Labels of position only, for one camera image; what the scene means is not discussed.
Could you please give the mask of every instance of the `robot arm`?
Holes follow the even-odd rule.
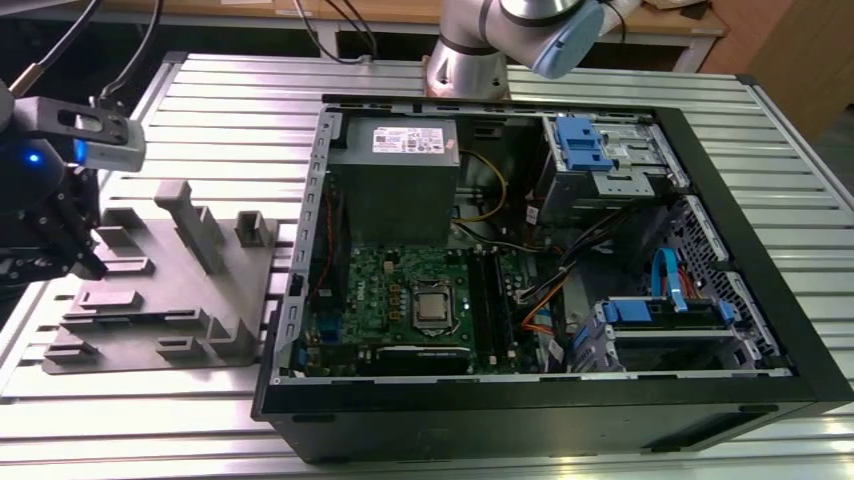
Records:
[[[0,285],[75,273],[99,279],[99,168],[139,171],[139,122],[50,98],[13,99],[0,83]]]
[[[639,4],[641,0],[623,0],[611,6],[626,16]],[[439,42],[427,66],[428,93],[505,98],[506,56],[543,77],[562,77],[617,18],[599,0],[446,1]]]

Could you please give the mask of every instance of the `motherboard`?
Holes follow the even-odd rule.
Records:
[[[354,248],[344,311],[319,314],[311,329],[310,375],[352,373],[378,355],[436,359],[427,370],[442,357],[459,373],[515,371],[522,262],[515,251]]]

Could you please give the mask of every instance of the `metal slotted surface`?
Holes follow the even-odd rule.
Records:
[[[151,196],[190,179],[218,218],[282,221],[271,293],[287,281],[322,93],[420,95],[420,64],[190,55],[167,63],[138,116],[150,140],[139,174],[115,173],[106,204],[164,217]],[[681,108],[801,304],[854,378],[854,216],[758,96],[731,76],[579,70],[546,81],[514,68],[517,100]],[[258,368],[48,376],[40,362],[74,278],[34,286],[9,325],[0,368],[0,478],[847,478],[854,407],[775,424],[697,454],[306,465],[250,419]]]

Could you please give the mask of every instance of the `blue led light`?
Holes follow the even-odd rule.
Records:
[[[75,158],[78,159],[79,165],[83,165],[86,163],[87,150],[87,143],[83,140],[75,140]]]

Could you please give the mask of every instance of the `cable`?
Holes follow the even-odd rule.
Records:
[[[614,5],[611,5],[613,1],[614,0],[605,0],[605,1],[601,1],[599,3],[602,3],[602,5],[607,5],[609,7],[611,7],[611,10],[614,10],[617,17],[619,18],[619,31],[621,31],[619,43],[621,45],[626,45],[626,17],[623,17],[623,14],[619,13],[618,8]]]
[[[318,283],[315,283],[315,288],[311,291],[311,295],[308,298],[315,298],[318,294],[318,290],[320,290],[320,285],[323,285],[323,281],[326,280],[326,276],[330,274],[330,268],[332,268],[332,257],[335,249],[332,248],[332,201],[330,200],[330,194],[327,193],[323,196],[326,203],[326,240],[327,240],[327,255],[326,255],[326,265],[323,265],[323,272],[320,273],[320,277],[318,278]]]
[[[554,335],[554,330],[551,328],[543,325],[531,325],[531,320],[534,320],[534,317],[537,316],[537,312],[539,311],[539,309],[543,308],[543,305],[549,303],[549,300],[551,300],[551,297],[554,297],[555,293],[558,293],[558,291],[563,288],[563,285],[566,285],[566,282],[569,279],[570,279],[569,275],[563,277],[563,281],[553,287],[553,289],[549,291],[543,299],[539,301],[539,303],[537,304],[531,312],[527,314],[527,316],[525,317],[525,320],[522,321],[522,330],[535,330],[538,332]]]
[[[362,22],[362,26],[364,27],[364,30],[366,30],[364,32],[359,28],[359,25],[356,25],[356,22],[347,16],[342,8],[335,4],[335,2],[332,2],[332,0],[326,0],[326,3],[330,4],[330,6],[335,9],[338,14],[344,18],[344,20],[347,20],[350,25],[352,25],[352,28],[356,30],[356,32],[359,32],[359,36],[362,37],[362,40],[364,41],[368,48],[371,49],[371,55],[374,56],[374,59],[378,59],[379,44],[376,42],[376,37],[374,36],[374,31],[371,30],[368,23],[364,21],[364,18],[362,18],[362,14],[359,13],[359,10],[356,10],[356,7],[354,7],[352,3],[350,3],[350,0],[343,0],[343,2],[344,2],[344,5],[347,5],[347,8],[350,8],[350,11],[355,14],[356,18],[359,19],[359,22]]]
[[[502,175],[501,170],[495,167],[495,165],[493,164],[493,162],[490,162],[487,160],[487,158],[481,155],[477,152],[473,152],[470,150],[461,150],[459,153],[465,153],[467,155],[471,155],[473,157],[475,157],[478,160],[481,160],[481,162],[490,167],[490,170],[493,170],[493,173],[495,174],[495,176],[498,177],[498,181],[502,184],[502,198],[498,201],[498,205],[495,206],[495,208],[493,210],[490,210],[487,213],[485,213],[483,215],[478,215],[477,217],[471,217],[471,218],[455,218],[452,220],[454,223],[470,223],[470,222],[482,222],[483,220],[486,220],[487,218],[490,218],[493,215],[495,215],[501,209],[505,207],[505,203],[507,202],[507,180],[505,179],[505,175]]]
[[[54,45],[54,48],[51,48],[47,55],[42,58],[42,60],[31,64],[30,67],[27,67],[27,70],[24,70],[24,73],[21,73],[17,79],[15,79],[15,82],[12,82],[12,85],[9,86],[9,92],[12,92],[12,95],[15,97],[20,98],[24,96],[27,90],[30,90],[30,87],[32,87],[32,85],[42,77],[42,74],[48,68],[51,68],[54,63],[56,63],[59,57],[63,56],[63,53],[66,53],[66,50],[68,50],[68,47],[80,35],[80,32],[83,32],[83,29],[90,24],[92,16],[102,6],[102,3],[103,0],[90,1],[90,5],[86,7],[83,14],[71,25],[71,28],[66,32],[66,35],[63,35],[63,37],[59,39],[59,42],[56,42],[56,45]]]
[[[489,238],[486,238],[485,236],[479,235],[478,233],[475,233],[474,230],[471,230],[466,225],[463,225],[462,223],[457,224],[457,227],[461,229],[461,231],[469,235],[469,237],[471,239],[474,239],[478,242],[483,242],[483,243],[489,243],[490,245],[501,245],[503,247],[507,248],[513,248],[514,250],[519,250],[522,252],[530,252],[530,253],[541,253],[543,251],[543,249],[535,249],[535,248],[529,248],[529,247],[523,247],[522,245],[517,245],[514,243],[510,242],[501,242],[498,240],[490,240]]]
[[[124,66],[124,70],[122,70],[122,73],[119,74],[116,79],[110,82],[102,90],[102,93],[98,97],[99,101],[110,100],[116,91],[119,91],[119,89],[124,87],[124,84],[131,78],[131,75],[134,75],[134,72],[139,67],[140,62],[143,61],[143,58],[146,58],[146,55],[151,50],[151,46],[155,40],[155,31],[158,30],[158,25],[160,24],[160,16],[163,15],[163,4],[164,0],[155,0],[155,10],[151,14],[151,20],[148,22],[148,29],[146,30],[143,41],[139,44],[139,48],[136,49],[136,53],[134,53],[128,64]]]
[[[90,24],[90,20],[92,19],[92,16],[98,11],[98,8],[102,6],[102,3],[103,3],[103,0],[92,0],[90,2],[90,5],[86,7],[86,10],[83,11],[80,18],[78,18],[78,21],[74,23],[74,25],[66,32],[66,35],[63,35],[63,38],[59,39],[59,42],[56,42],[56,45],[54,45],[54,48],[51,49],[48,54],[39,61],[39,66],[43,69],[47,70],[48,68],[51,68],[54,63],[56,63],[56,60],[59,59],[59,57],[63,56],[63,53],[66,53],[66,50],[68,50],[68,47],[71,46],[71,43],[75,41],[75,39],[80,35],[80,32],[83,31],[86,26]]]
[[[318,39],[318,32],[315,32],[314,28],[311,27],[311,23],[308,22],[308,17],[306,16],[306,10],[303,9],[303,1],[294,0],[294,6],[296,7],[296,13],[299,14],[299,18],[303,20],[303,25],[306,25],[306,32],[308,33],[308,38],[311,38],[311,42],[315,44],[315,47],[320,49],[323,54],[327,57],[330,57],[335,62],[340,63],[342,65],[360,65],[362,63],[364,63],[363,57],[356,58],[355,60],[344,60],[336,55],[332,55],[332,53],[326,49],[326,47],[320,43],[320,40]]]

